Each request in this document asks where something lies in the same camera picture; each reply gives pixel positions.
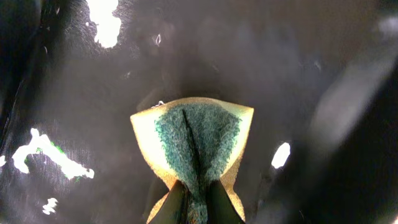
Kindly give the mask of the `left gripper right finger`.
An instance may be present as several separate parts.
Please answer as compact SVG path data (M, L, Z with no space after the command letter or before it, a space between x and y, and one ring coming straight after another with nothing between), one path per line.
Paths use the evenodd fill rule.
M208 224L244 224L220 180L213 181L208 187L206 206Z

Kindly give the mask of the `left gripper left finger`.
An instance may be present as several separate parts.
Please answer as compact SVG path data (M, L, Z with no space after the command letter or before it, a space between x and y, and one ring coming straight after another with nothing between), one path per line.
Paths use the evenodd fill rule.
M187 210L188 189L178 180L149 224L186 224Z

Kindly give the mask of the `green yellow sponge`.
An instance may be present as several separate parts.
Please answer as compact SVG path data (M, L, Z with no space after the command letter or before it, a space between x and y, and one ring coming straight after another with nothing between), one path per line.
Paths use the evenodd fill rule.
M207 223L206 191L217 180L245 222L234 183L253 114L254 109L247 106L191 97L130 117L144 160L169 189L150 211L148 223L178 180L188 189L187 223Z

